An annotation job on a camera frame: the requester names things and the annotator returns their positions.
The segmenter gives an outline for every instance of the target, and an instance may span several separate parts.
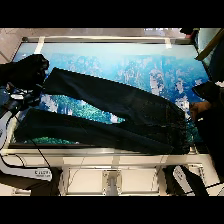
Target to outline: blue water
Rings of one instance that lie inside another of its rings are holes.
[[[22,44],[14,61],[32,54],[34,46]],[[175,103],[186,112],[186,118],[189,103],[202,101],[191,88],[208,80],[202,63],[194,59],[197,53],[192,45],[172,45],[167,49],[165,44],[46,43],[41,53],[50,61],[47,74],[58,67],[131,85]],[[108,124],[122,121],[65,96],[43,95],[39,109]]]

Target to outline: tiled floor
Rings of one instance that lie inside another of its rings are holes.
[[[12,60],[22,37],[31,36],[162,36],[185,38],[179,28],[0,28],[0,53]],[[6,63],[0,55],[0,64]]]

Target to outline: black pants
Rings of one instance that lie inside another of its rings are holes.
[[[65,95],[125,118],[104,124],[83,118],[31,110],[15,133],[17,139],[56,137],[103,147],[158,154],[185,154],[184,112],[146,91],[93,76],[54,68],[45,93]]]

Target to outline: white tape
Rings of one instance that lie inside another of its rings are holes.
[[[34,54],[40,54],[41,49],[44,46],[44,39],[45,39],[45,36],[39,37],[39,41],[38,41],[37,47],[34,51]]]
[[[170,38],[165,38],[165,44],[166,44],[166,48],[172,48],[171,42],[170,42]]]

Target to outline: dark jeans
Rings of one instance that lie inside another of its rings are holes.
[[[54,68],[45,93],[65,95],[118,117],[104,124],[69,115],[31,110],[15,133],[17,139],[56,137],[103,147],[159,154],[185,154],[184,112],[170,101],[146,91],[105,79]]]

